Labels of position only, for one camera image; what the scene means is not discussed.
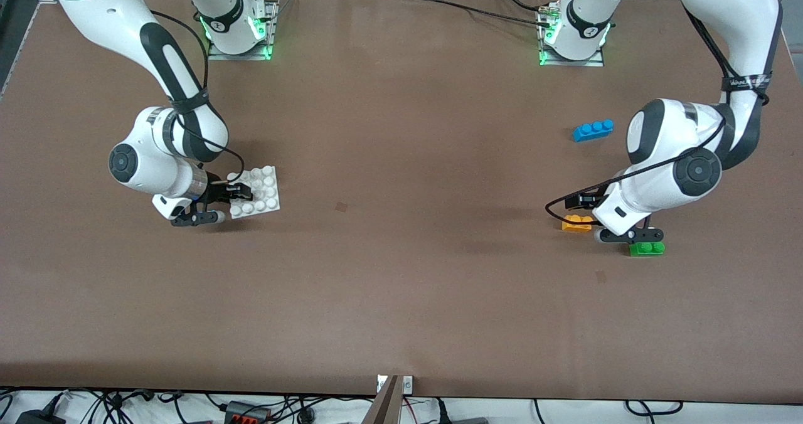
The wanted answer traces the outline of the white studded base plate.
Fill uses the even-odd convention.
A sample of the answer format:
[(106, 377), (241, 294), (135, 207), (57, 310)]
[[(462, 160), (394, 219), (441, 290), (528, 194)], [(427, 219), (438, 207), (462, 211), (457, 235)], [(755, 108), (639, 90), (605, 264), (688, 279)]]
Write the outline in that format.
[(263, 215), (280, 210), (279, 187), (276, 169), (266, 165), (259, 169), (251, 169), (233, 180), (235, 173), (228, 175), (232, 186), (247, 186), (250, 198), (235, 198), (230, 200), (229, 215), (232, 219), (246, 218), (247, 216)]

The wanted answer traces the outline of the blue three-stud block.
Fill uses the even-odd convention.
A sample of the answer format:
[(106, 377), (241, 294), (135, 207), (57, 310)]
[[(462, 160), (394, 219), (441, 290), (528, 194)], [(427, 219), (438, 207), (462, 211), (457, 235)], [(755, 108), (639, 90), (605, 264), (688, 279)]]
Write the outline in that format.
[(574, 128), (572, 138), (575, 143), (582, 143), (592, 139), (605, 138), (613, 132), (614, 122), (611, 119), (594, 121)]

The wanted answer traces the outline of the black box with orange buttons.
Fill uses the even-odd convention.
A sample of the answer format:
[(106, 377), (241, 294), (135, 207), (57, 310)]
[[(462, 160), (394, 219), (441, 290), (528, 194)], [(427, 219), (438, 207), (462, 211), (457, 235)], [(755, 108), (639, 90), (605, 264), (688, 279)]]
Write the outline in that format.
[(266, 406), (230, 401), (225, 407), (224, 424), (267, 424), (272, 412)]

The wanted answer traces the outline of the black power adapter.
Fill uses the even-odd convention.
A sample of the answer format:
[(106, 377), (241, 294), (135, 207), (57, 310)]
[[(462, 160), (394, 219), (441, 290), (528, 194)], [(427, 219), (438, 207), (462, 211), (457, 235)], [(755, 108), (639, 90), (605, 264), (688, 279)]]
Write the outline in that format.
[(66, 424), (66, 420), (56, 415), (46, 415), (42, 410), (28, 410), (20, 413), (14, 424)]

